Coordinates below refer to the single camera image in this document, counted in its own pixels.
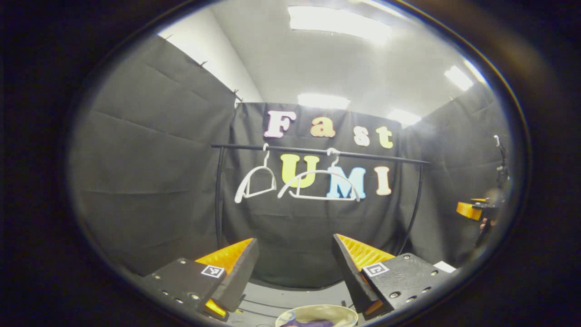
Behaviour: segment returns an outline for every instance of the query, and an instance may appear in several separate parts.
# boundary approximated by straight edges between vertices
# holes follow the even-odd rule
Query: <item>white wall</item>
[[[209,7],[175,22],[158,33],[198,63],[244,102],[263,102],[254,81]]]

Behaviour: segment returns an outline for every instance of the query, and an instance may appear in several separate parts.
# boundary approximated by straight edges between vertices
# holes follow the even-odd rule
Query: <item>clothes rack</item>
[[[220,214],[220,206],[219,206],[219,199],[220,199],[220,181],[222,175],[222,164],[224,162],[223,157],[226,151],[224,149],[237,149],[237,150],[254,150],[254,151],[262,151],[263,145],[242,145],[242,144],[211,144],[212,148],[219,148],[220,149],[220,157],[218,159],[218,169],[216,172],[216,241],[218,244],[218,248],[221,246],[221,239],[222,239],[222,221],[221,221],[221,214]],[[327,156],[327,150],[318,150],[318,149],[307,149],[307,148],[292,148],[292,147],[277,147],[277,146],[269,146],[268,149],[270,151],[285,151],[285,152],[296,152],[296,153],[305,153],[305,154],[318,154],[318,155],[325,155]],[[419,182],[418,182],[418,193],[415,196],[415,204],[414,204],[414,211],[411,214],[410,224],[406,230],[406,235],[404,237],[404,241],[400,247],[399,252],[397,255],[401,254],[404,247],[406,246],[407,240],[410,236],[411,228],[414,225],[415,215],[418,212],[419,207],[419,199],[422,194],[422,181],[424,179],[424,166],[429,165],[429,161],[423,160],[416,160],[416,159],[407,159],[401,157],[389,157],[383,155],[373,155],[373,154],[361,154],[361,153],[354,153],[354,152],[341,152],[341,157],[348,157],[348,158],[359,158],[359,159],[370,159],[370,160],[381,160],[381,161],[393,161],[393,162],[401,162],[405,164],[414,164],[419,165]]]

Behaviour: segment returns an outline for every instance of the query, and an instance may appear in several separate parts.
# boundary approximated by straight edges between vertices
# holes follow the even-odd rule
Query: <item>purple cloth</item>
[[[282,325],[281,327],[333,327],[333,322],[328,320],[314,320],[309,322],[298,322],[297,320],[293,319],[286,324]]]

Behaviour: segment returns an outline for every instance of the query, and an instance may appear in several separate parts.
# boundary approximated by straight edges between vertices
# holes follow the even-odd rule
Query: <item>yellow letter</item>
[[[317,117],[313,119],[313,126],[311,127],[311,135],[316,137],[333,137],[335,131],[333,130],[333,120],[327,117]]]
[[[291,179],[296,176],[296,163],[300,160],[300,157],[296,154],[283,154],[281,155],[282,160],[282,181],[288,183]],[[317,162],[319,162],[319,157],[313,155],[304,156],[304,160],[307,162],[308,172],[317,169]],[[316,174],[307,174],[300,180],[300,188],[309,187],[315,181]],[[299,181],[295,180],[290,186],[297,187]]]
[[[379,134],[379,143],[381,146],[386,149],[393,148],[393,143],[389,141],[389,137],[392,135],[391,131],[388,131],[388,128],[383,126],[375,130]]]

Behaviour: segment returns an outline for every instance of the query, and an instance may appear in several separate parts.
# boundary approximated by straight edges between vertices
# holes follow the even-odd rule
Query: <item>pink letter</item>
[[[270,115],[270,120],[268,121],[268,130],[264,132],[265,137],[278,137],[281,138],[284,134],[282,130],[286,131],[291,125],[291,120],[296,119],[296,112],[294,111],[273,111],[267,112]]]

